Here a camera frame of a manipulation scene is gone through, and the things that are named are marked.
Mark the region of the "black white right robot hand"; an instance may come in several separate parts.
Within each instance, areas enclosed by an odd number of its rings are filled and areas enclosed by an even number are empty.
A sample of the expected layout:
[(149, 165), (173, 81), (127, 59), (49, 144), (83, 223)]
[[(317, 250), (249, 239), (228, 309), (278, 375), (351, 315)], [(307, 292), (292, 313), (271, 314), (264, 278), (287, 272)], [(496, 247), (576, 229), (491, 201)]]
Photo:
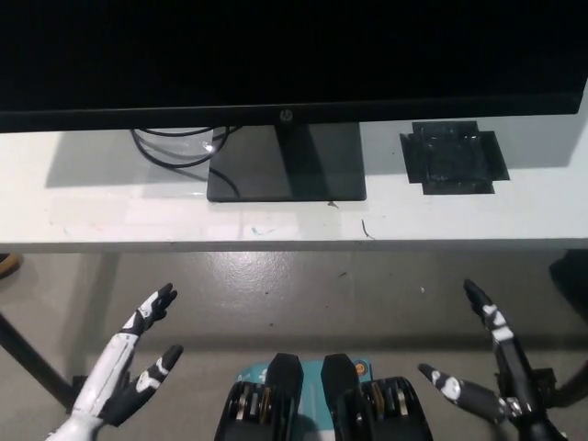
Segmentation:
[(466, 279), (463, 288), (474, 313), (492, 339), (492, 351), (499, 373), (505, 380), (500, 393), (481, 385), (458, 379), (439, 369), (422, 363), (419, 371), (458, 408), (492, 422), (505, 419), (533, 420), (547, 415), (531, 365), (509, 322), (493, 300), (472, 280)]

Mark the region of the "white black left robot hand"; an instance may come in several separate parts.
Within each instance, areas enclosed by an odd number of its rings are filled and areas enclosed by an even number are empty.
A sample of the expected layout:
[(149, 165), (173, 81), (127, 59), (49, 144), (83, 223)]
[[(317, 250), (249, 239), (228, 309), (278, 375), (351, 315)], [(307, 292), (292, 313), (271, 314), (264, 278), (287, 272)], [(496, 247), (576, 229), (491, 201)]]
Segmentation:
[(171, 283), (151, 294), (114, 334), (87, 377), (74, 405), (74, 413), (87, 414), (101, 425), (120, 426), (159, 389), (179, 357), (182, 345), (173, 345), (132, 379), (130, 364), (141, 337), (167, 314), (177, 291)]

